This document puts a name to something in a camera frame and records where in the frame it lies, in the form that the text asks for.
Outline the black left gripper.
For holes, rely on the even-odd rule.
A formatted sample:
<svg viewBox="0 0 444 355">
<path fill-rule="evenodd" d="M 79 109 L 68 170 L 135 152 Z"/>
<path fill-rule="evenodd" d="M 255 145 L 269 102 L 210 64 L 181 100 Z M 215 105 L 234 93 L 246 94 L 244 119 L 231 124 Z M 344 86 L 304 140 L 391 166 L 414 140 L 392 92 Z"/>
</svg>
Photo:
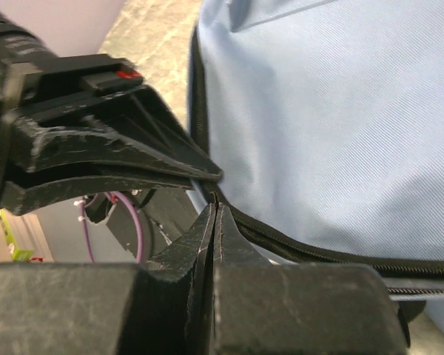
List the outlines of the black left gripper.
<svg viewBox="0 0 444 355">
<path fill-rule="evenodd" d="M 124 59 L 40 56 L 1 70 L 0 209 L 20 216 L 82 195 L 222 177 Z"/>
</svg>

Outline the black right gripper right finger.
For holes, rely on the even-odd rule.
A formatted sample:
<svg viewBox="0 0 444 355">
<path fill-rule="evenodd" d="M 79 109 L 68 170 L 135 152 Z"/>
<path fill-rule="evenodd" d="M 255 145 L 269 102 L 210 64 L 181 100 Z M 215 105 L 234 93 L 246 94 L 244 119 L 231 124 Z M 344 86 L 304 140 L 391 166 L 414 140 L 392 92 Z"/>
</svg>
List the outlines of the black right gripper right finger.
<svg viewBox="0 0 444 355">
<path fill-rule="evenodd" d="M 380 276 L 366 266 L 276 266 L 238 231 L 228 207 L 215 222 L 216 354 L 405 354 Z"/>
</svg>

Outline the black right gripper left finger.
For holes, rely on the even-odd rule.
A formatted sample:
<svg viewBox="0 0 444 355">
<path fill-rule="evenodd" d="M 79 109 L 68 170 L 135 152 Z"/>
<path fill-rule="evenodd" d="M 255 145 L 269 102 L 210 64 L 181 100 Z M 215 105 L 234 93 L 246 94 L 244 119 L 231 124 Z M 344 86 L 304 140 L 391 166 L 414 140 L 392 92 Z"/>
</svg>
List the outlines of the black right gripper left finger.
<svg viewBox="0 0 444 355">
<path fill-rule="evenodd" d="M 216 214 L 144 265 L 1 263 L 0 354 L 209 353 Z"/>
</svg>

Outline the blue student backpack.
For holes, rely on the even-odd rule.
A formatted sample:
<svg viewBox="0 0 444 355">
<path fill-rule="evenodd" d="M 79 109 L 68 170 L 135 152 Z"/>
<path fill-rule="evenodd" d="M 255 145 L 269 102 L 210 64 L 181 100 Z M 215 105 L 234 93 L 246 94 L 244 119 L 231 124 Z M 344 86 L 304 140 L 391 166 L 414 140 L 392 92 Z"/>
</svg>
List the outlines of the blue student backpack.
<svg viewBox="0 0 444 355">
<path fill-rule="evenodd" d="M 189 131 L 264 234 L 444 263 L 444 1 L 205 1 Z"/>
</svg>

